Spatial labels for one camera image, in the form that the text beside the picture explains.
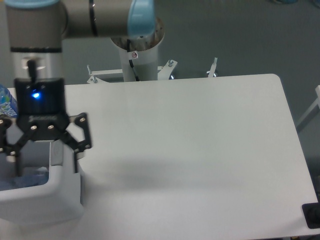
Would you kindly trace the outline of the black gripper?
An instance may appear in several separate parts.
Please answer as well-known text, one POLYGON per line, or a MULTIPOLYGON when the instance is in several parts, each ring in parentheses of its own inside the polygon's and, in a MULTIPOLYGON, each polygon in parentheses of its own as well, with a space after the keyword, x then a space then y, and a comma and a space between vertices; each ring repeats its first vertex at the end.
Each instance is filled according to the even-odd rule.
POLYGON ((89 117, 86 112, 68 116, 66 111, 65 81, 63 78, 29 78, 14 80, 18 117, 0 116, 0 153, 13 160, 15 174, 20 177, 21 150, 29 140, 62 140, 73 151, 74 172, 79 172, 78 160, 85 150, 92 148, 89 117), (14 144, 7 141, 7 130, 15 124, 23 132, 14 144), (82 129, 84 139, 77 141, 68 131, 70 124, 82 129))

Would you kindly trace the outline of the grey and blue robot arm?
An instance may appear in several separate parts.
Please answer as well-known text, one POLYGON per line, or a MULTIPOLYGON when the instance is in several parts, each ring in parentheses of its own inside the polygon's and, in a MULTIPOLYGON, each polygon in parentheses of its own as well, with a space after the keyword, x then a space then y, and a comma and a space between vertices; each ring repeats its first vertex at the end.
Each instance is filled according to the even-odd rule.
POLYGON ((73 37, 140 37, 155 31, 152 0, 7 0, 17 117, 0 117, 0 151, 22 174, 27 142, 62 141, 77 162, 92 147, 88 115, 66 109, 62 42, 73 37))

